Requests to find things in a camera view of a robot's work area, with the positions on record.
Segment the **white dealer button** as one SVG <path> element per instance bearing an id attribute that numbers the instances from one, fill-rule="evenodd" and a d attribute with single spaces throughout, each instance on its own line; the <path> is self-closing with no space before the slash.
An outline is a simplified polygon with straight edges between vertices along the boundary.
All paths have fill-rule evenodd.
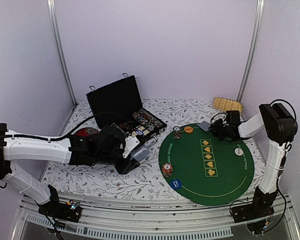
<path id="1" fill-rule="evenodd" d="M 237 156 L 243 156 L 244 155 L 244 151 L 241 148 L 239 148 L 239 147 L 234 150 L 234 153 Z"/>

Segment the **blue playing card deck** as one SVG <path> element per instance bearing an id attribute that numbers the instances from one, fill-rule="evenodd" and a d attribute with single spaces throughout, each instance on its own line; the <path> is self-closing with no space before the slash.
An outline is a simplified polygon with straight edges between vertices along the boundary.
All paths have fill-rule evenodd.
<path id="1" fill-rule="evenodd" d="M 150 151 L 147 148 L 140 147 L 138 149 L 135 149 L 133 153 L 131 153 L 131 156 L 137 160 L 138 162 L 144 161 L 146 158 L 148 158 L 150 155 Z"/>

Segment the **orange big blind button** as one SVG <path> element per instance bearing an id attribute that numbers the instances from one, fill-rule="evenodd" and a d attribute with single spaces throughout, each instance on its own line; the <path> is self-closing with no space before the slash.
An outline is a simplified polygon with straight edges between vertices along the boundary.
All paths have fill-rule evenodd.
<path id="1" fill-rule="evenodd" d="M 192 133 L 194 131 L 194 129 L 191 126 L 186 126 L 184 128 L 184 131 L 188 134 Z"/>

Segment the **black poker chip case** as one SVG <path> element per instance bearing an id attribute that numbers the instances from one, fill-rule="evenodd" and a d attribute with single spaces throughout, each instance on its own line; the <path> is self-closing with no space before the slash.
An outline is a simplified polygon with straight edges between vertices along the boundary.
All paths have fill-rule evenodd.
<path id="1" fill-rule="evenodd" d="M 123 75 L 124 78 L 102 87 L 94 88 L 91 86 L 86 98 L 99 129 L 114 124 L 126 135 L 135 135 L 140 143 L 144 144 L 152 137 L 162 133 L 167 124 L 143 107 L 135 76 L 128 76 L 126 73 Z M 164 128 L 155 128 L 146 136 L 138 135 L 135 130 L 142 125 L 133 118 L 132 114 L 134 112 L 138 113 L 141 109 L 159 119 L 164 124 Z M 121 127 L 121 124 L 125 122 L 132 124 L 132 131 Z"/>

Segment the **green twenty chip stack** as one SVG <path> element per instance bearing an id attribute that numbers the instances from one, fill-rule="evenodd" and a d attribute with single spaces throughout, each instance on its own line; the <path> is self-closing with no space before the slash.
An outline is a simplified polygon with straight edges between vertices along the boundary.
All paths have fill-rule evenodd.
<path id="1" fill-rule="evenodd" d="M 181 128 L 179 126 L 173 128 L 173 136 L 175 139 L 180 139 L 182 137 Z"/>

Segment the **red poker chip stack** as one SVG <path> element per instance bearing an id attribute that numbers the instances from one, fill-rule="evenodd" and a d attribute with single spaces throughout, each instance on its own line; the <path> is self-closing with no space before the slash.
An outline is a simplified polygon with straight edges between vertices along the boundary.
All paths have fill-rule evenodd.
<path id="1" fill-rule="evenodd" d="M 170 163 L 164 163 L 162 165 L 162 175 L 165 177 L 165 178 L 168 178 L 168 177 L 171 177 L 172 176 L 172 172 L 173 172 L 173 166 L 172 164 Z"/>

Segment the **blue small blind button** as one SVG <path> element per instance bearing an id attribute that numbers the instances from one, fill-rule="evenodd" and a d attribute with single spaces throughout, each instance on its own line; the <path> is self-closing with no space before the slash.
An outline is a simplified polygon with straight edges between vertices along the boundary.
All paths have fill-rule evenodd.
<path id="1" fill-rule="evenodd" d="M 182 182 L 179 179 L 173 179 L 169 185 L 173 190 L 179 190 L 182 187 Z"/>

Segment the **dealt playing card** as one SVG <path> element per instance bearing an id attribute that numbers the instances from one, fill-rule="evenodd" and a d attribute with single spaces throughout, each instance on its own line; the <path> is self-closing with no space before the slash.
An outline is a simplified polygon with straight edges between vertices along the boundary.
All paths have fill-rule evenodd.
<path id="1" fill-rule="evenodd" d="M 205 132 L 208 132 L 210 130 L 210 126 L 211 124 L 206 122 L 206 121 L 203 121 L 201 122 L 199 125 L 198 125 L 203 131 Z"/>

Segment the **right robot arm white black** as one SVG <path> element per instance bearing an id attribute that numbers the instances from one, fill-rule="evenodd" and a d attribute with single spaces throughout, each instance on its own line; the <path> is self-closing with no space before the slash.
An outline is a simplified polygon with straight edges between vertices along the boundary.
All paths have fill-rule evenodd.
<path id="1" fill-rule="evenodd" d="M 220 141 L 237 142 L 248 140 L 264 129 L 269 147 L 265 171 L 255 190 L 262 197 L 279 192 L 279 180 L 285 169 L 287 152 L 298 131 L 297 114 L 291 103 L 284 99 L 275 99 L 271 103 L 261 104 L 258 112 L 246 121 L 240 120 L 238 110 L 223 113 L 225 118 L 210 119 L 209 130 Z"/>

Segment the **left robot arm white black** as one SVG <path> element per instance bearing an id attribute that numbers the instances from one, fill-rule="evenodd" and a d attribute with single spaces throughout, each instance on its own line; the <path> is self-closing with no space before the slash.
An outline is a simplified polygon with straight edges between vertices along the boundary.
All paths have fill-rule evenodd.
<path id="1" fill-rule="evenodd" d="M 21 134 L 0 123 L 0 181 L 26 194 L 53 216 L 64 213 L 55 188 L 33 178 L 17 160 L 51 161 L 70 166 L 112 165 L 119 174 L 127 174 L 140 164 L 131 157 L 140 141 L 126 136 L 114 126 L 105 126 L 97 134 L 67 134 L 52 138 Z"/>

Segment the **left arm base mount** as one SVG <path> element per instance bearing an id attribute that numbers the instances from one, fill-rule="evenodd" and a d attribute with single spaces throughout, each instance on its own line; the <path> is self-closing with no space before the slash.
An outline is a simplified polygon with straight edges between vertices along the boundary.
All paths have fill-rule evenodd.
<path id="1" fill-rule="evenodd" d="M 52 185 L 48 185 L 48 189 L 50 191 L 49 201 L 40 204 L 38 212 L 53 219 L 78 223 L 83 210 L 80 207 L 80 202 L 70 199 L 66 203 L 62 203 L 59 200 L 57 190 Z"/>

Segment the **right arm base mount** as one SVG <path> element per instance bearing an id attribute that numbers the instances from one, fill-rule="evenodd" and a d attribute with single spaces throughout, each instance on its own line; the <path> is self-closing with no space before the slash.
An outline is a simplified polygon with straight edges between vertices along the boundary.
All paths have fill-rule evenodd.
<path id="1" fill-rule="evenodd" d="M 273 219 L 273 202 L 274 199 L 269 196 L 254 196 L 252 203 L 231 206 L 229 212 L 235 223 L 262 218 L 262 220 L 254 221 L 246 225 L 251 234 L 262 235 Z"/>

